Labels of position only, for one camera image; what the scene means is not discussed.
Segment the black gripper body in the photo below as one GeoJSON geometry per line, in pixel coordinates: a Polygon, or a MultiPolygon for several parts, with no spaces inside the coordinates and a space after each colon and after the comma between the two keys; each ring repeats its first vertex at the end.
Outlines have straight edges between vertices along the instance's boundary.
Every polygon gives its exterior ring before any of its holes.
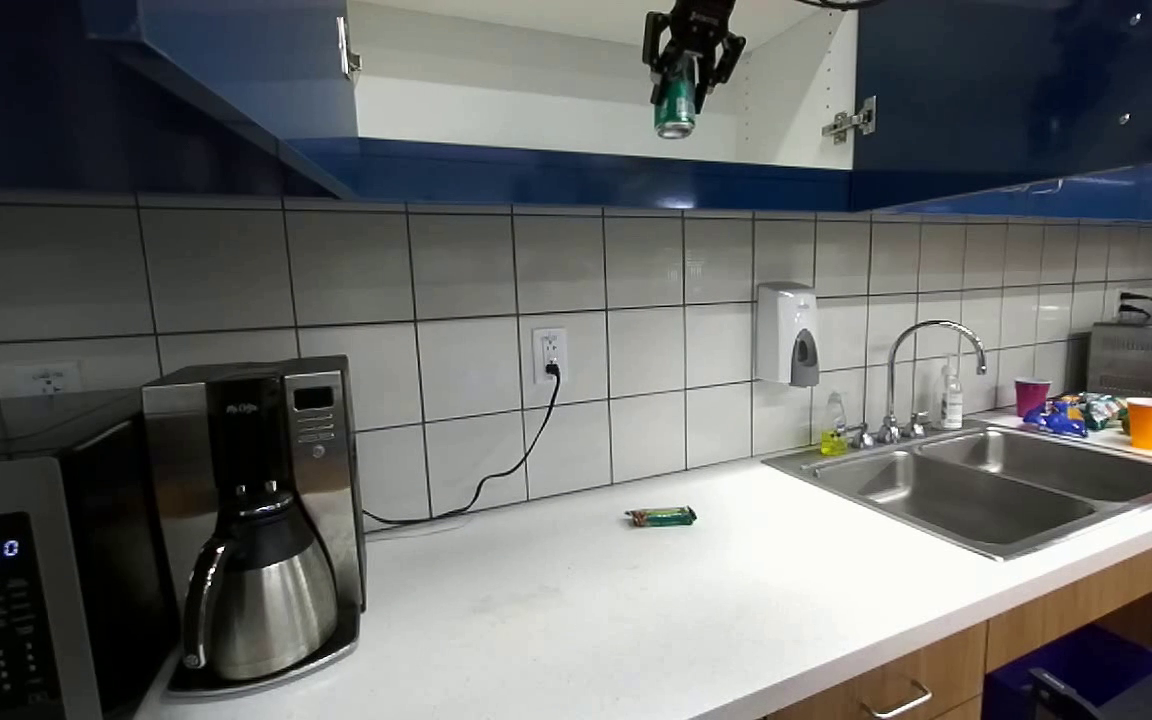
{"type": "Polygon", "coordinates": [[[715,53],[733,42],[733,7],[736,0],[677,0],[657,22],[657,42],[662,50],[715,53]]]}

